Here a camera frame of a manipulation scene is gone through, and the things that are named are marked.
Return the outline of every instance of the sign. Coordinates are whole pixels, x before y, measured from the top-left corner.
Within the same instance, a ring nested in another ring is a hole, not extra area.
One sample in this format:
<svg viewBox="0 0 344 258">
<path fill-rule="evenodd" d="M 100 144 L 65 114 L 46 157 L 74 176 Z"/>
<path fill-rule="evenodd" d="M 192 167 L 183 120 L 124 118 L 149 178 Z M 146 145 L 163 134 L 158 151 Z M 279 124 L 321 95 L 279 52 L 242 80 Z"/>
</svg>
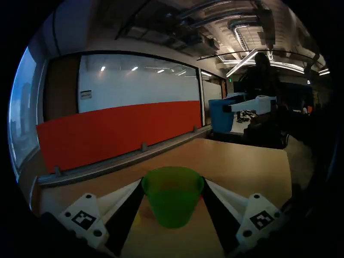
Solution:
<svg viewBox="0 0 344 258">
<path fill-rule="evenodd" d="M 92 90 L 85 90 L 80 92 L 80 99 L 92 98 Z"/>
</svg>

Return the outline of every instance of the blue trash can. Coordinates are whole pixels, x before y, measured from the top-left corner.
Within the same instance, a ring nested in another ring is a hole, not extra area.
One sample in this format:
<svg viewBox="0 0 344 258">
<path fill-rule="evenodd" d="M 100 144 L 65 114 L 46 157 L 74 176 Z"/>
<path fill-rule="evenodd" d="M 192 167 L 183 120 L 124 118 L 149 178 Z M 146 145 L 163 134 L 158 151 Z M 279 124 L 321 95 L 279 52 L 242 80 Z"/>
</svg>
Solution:
<svg viewBox="0 0 344 258">
<path fill-rule="evenodd" d="M 230 132 L 232 130 L 234 112 L 225 113 L 222 111 L 224 105 L 235 104 L 235 100 L 211 99 L 209 100 L 210 117 L 214 132 Z"/>
</svg>

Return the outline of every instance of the green cup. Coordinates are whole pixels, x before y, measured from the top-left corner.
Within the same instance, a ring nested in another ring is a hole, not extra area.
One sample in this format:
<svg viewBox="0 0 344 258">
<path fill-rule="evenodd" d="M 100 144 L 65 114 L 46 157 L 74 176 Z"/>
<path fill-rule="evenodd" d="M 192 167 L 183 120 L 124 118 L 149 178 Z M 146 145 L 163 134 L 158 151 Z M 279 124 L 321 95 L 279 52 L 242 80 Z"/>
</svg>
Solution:
<svg viewBox="0 0 344 258">
<path fill-rule="evenodd" d="M 166 228 L 188 223 L 204 186 L 197 172 L 184 167 L 151 170 L 141 184 L 156 220 Z"/>
</svg>

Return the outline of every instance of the red panel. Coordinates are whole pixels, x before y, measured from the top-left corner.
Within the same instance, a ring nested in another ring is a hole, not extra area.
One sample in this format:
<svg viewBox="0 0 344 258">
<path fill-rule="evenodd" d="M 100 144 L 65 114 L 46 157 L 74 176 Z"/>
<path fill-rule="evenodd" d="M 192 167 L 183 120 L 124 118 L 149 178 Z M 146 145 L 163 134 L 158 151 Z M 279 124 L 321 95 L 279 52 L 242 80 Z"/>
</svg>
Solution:
<svg viewBox="0 0 344 258">
<path fill-rule="evenodd" d="M 67 170 L 135 151 L 201 127 L 200 102 L 114 107 L 37 125 L 48 170 Z"/>
</svg>

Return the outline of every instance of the wooden table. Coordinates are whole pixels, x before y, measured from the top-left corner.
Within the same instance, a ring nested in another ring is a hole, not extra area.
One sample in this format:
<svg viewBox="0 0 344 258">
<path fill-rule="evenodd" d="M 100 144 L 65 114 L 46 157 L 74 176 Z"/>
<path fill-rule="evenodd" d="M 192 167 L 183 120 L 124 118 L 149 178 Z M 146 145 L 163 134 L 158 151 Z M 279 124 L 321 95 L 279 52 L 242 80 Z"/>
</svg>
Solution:
<svg viewBox="0 0 344 258">
<path fill-rule="evenodd" d="M 185 166 L 244 197 L 261 193 L 280 207 L 292 193 L 286 152 L 283 150 L 194 139 L 159 156 L 120 171 L 41 192 L 41 212 L 58 215 L 85 192 L 98 197 L 113 192 L 163 166 Z M 218 257 L 222 247 L 203 200 L 189 223 L 176 230 L 155 220 L 144 197 L 122 250 L 122 257 Z"/>
</svg>

